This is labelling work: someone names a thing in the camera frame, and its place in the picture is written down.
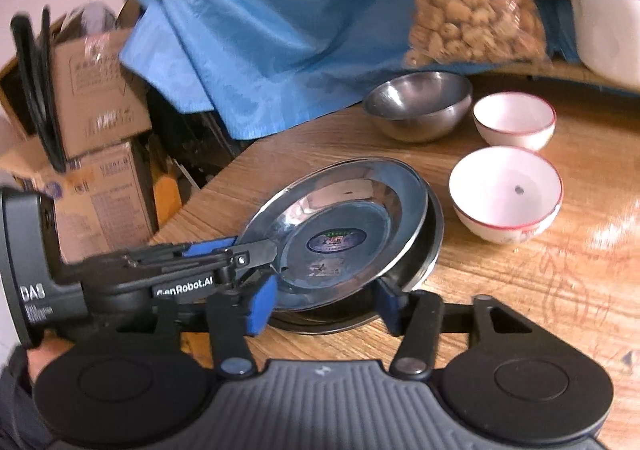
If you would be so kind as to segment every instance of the white ceramic bowl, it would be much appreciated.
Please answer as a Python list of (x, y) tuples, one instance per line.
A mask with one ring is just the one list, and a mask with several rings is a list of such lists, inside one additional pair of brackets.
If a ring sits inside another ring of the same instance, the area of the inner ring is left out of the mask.
[(496, 93), (474, 107), (474, 121), (489, 145), (512, 145), (539, 151), (556, 130), (551, 104), (527, 93)]
[(488, 147), (453, 168), (454, 209), (473, 233), (492, 243), (521, 243), (558, 215), (564, 190), (556, 168), (520, 147)]

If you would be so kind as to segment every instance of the black sleeve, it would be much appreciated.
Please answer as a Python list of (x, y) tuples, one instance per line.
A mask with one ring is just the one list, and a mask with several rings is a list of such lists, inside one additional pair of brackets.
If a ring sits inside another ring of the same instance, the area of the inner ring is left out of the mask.
[(26, 351), (17, 347), (0, 374), (0, 450), (43, 450), (52, 441), (31, 400)]

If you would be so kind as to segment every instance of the stainless steel plate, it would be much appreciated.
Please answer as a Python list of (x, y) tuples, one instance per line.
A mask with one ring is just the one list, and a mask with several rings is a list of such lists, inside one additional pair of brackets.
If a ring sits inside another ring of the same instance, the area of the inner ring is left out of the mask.
[[(386, 273), (404, 291), (419, 287), (436, 265), (444, 237), (444, 215), (440, 201), (428, 186), (429, 208), (417, 239), (398, 263)], [(269, 324), (303, 335), (339, 333), (367, 324), (378, 317), (369, 287), (346, 299), (310, 309), (274, 313)]]
[(278, 247), (277, 311), (344, 299), (393, 268), (428, 209), (420, 175), (396, 159), (352, 159), (300, 179), (271, 198), (238, 243)]

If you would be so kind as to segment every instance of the blue cloth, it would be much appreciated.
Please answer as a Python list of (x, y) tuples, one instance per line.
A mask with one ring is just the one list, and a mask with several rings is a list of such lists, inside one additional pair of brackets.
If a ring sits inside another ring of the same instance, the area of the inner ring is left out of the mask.
[[(215, 108), (232, 137), (276, 133), (405, 72), (413, 0), (140, 0), (120, 58), (180, 112)], [(539, 0), (551, 51), (576, 60), (568, 0)], [(472, 74), (490, 66), (434, 66)]]

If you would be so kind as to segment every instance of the wood grain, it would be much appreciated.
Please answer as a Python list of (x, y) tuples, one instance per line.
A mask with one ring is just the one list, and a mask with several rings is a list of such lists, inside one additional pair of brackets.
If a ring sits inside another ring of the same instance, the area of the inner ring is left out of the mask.
[(537, 76), (541, 78), (554, 78), (557, 80), (566, 80), (570, 82), (580, 82), (581, 84), (589, 84), (599, 87), (607, 87), (612, 89), (621, 89), (631, 91), (633, 93), (640, 92), (638, 85), (619, 84), (599, 74), (594, 73), (584, 64), (569, 64), (568, 62), (555, 58), (552, 62), (513, 62), (505, 64), (494, 69), (489, 74), (511, 74), (521, 76)]
[[(640, 442), (640, 100), (561, 82), (505, 76), (473, 80), (476, 97), (522, 90), (550, 101), (556, 134), (542, 151), (564, 180), (558, 219), (522, 245), (491, 245), (456, 218), (447, 189), (452, 167), (482, 148), (470, 116), (447, 138), (406, 145), (382, 137), (354, 106), (252, 145), (198, 192), (156, 236), (194, 241), (237, 234), (260, 205), (309, 172), (358, 156), (389, 156), (415, 167), (444, 207), (446, 230), (436, 270), (425, 289), (450, 302), (478, 293), (497, 299), (601, 363), (616, 388), (602, 431), (612, 450)], [(399, 341), (382, 324), (322, 337), (267, 329), (250, 340), (267, 358), (381, 358), (388, 365)], [(186, 350), (210, 365), (206, 335), (185, 335)], [(463, 351), (465, 339), (445, 335), (438, 365)]]

